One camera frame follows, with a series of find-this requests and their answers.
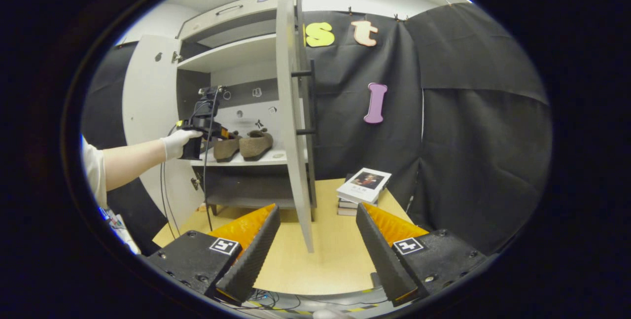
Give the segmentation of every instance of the pair of shoes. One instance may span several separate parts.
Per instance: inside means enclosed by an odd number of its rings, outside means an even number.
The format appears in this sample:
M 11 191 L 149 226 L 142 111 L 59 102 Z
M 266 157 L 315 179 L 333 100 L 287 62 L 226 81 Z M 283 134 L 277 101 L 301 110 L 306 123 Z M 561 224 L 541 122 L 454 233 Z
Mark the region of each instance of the pair of shoes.
M 274 144 L 274 138 L 266 132 L 267 128 L 253 130 L 247 134 L 250 138 L 242 138 L 239 132 L 230 133 L 230 139 L 221 140 L 215 144 L 213 152 L 215 160 L 228 162 L 239 151 L 245 161 L 261 159 Z

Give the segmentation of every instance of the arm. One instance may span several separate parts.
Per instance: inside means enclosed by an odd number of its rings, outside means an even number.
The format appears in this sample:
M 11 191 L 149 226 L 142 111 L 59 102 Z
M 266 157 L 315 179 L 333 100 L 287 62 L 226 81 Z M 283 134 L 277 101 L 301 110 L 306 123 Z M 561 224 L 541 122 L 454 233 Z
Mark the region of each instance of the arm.
M 154 166 L 182 156 L 189 139 L 201 132 L 178 130 L 166 138 L 97 150 L 83 139 L 83 168 L 99 207 L 107 208 L 106 191 L 119 188 Z
M 104 149 L 107 191 L 132 182 L 136 177 L 167 159 L 162 140 L 151 140 L 120 148 Z

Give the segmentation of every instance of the white glove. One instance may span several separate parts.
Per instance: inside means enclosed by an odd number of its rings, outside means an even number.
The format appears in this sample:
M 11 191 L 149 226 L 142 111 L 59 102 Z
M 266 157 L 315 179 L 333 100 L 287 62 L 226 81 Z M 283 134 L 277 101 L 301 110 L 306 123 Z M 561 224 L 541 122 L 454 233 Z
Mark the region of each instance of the white glove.
M 164 151 L 167 155 L 167 160 L 182 156 L 184 153 L 184 144 L 191 138 L 201 137 L 202 134 L 204 133 L 196 130 L 178 130 L 166 138 L 160 138 L 160 140 L 164 142 Z

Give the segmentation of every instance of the table surface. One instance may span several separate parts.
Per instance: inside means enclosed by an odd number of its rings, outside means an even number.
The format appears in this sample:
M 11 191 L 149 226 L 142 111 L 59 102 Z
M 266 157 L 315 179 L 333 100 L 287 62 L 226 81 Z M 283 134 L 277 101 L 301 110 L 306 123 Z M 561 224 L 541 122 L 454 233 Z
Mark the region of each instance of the table surface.
M 355 217 L 337 214 L 336 189 L 343 182 L 344 179 L 315 182 L 317 208 L 313 210 L 313 253 L 307 252 L 296 211 L 280 211 L 280 227 L 254 287 L 304 295 L 340 294 L 373 287 L 370 273 L 375 271 L 375 267 L 363 244 Z M 379 195 L 378 207 L 412 222 L 387 189 Z M 249 212 L 252 209 L 219 207 L 217 216 L 210 213 L 212 228 L 217 229 Z M 197 209 L 180 227 L 181 234 L 189 230 L 210 231 L 205 207 Z M 160 247 L 171 241 L 173 236 L 168 224 L 153 238 Z

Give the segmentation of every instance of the orange gripper pad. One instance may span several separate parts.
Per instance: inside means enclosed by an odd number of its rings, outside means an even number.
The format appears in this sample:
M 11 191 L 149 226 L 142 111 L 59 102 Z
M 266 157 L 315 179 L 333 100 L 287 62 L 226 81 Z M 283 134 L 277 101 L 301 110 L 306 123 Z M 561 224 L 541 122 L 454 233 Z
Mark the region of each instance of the orange gripper pad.
M 250 246 L 254 237 L 258 234 L 259 230 L 261 230 L 263 223 L 275 206 L 276 204 L 270 204 L 261 209 L 257 209 L 254 212 L 240 216 L 239 218 L 232 220 L 232 222 L 214 229 L 214 231 L 209 232 L 208 235 L 239 242 L 242 250 L 241 253 L 239 253 L 239 256 L 237 256 L 238 259 Z
M 379 231 L 381 231 L 381 235 L 384 236 L 390 247 L 392 247 L 392 243 L 395 241 L 416 238 L 417 236 L 429 233 L 398 216 L 378 209 L 374 205 L 366 203 L 362 203 L 362 205 L 366 208 L 372 221 L 377 225 Z

